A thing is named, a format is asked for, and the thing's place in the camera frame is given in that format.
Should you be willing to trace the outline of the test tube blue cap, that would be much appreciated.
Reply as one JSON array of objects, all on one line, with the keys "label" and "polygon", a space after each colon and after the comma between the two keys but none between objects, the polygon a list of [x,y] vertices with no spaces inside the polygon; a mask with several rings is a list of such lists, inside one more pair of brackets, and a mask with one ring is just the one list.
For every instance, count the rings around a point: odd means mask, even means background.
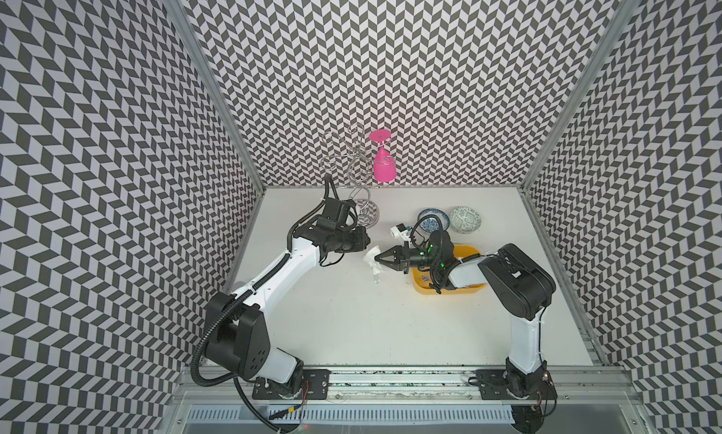
[{"label": "test tube blue cap", "polygon": [[370,267],[372,268],[372,275],[373,275],[374,283],[376,283],[376,285],[378,285],[381,281],[381,278],[380,278],[381,272],[380,272],[380,266],[375,261],[375,253],[369,254],[369,263],[370,263]]}]

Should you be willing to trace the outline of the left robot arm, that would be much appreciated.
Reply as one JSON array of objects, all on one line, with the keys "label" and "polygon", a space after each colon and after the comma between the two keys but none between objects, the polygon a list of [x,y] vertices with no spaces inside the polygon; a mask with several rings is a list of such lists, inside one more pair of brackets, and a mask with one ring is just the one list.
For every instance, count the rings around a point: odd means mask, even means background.
[{"label": "left robot arm", "polygon": [[305,274],[327,265],[331,253],[344,257],[369,245],[355,201],[323,197],[291,226],[285,250],[259,276],[233,293],[219,292],[210,299],[190,364],[195,385],[263,379],[274,392],[296,396],[302,388],[304,363],[272,345],[267,319]]}]

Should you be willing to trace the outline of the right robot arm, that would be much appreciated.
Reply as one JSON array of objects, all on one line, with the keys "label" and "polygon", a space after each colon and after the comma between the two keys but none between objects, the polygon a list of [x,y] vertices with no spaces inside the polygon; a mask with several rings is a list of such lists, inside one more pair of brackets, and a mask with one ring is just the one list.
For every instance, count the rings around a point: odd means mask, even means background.
[{"label": "right robot arm", "polygon": [[449,233],[436,230],[423,244],[406,241],[374,255],[374,262],[396,272],[426,270],[430,288],[440,294],[471,285],[488,285],[511,316],[511,349],[501,369],[477,370],[468,382],[484,400],[516,399],[542,404],[558,393],[541,348],[541,322],[557,285],[519,247],[508,243],[494,253],[455,255]]}]

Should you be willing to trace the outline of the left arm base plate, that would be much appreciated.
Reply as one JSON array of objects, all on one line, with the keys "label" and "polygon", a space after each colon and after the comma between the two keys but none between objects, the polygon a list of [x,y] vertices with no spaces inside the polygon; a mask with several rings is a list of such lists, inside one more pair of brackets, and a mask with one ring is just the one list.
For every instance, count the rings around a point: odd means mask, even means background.
[{"label": "left arm base plate", "polygon": [[326,400],[331,372],[323,368],[297,371],[287,382],[256,379],[252,398],[257,400]]}]

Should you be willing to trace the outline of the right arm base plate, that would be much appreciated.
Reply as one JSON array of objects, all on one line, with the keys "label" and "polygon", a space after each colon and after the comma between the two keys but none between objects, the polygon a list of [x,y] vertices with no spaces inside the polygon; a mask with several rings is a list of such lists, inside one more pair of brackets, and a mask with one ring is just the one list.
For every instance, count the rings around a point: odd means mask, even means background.
[{"label": "right arm base plate", "polygon": [[541,404],[558,399],[556,386],[543,368],[530,374],[518,370],[478,369],[467,383],[479,389],[482,400],[517,400]]}]

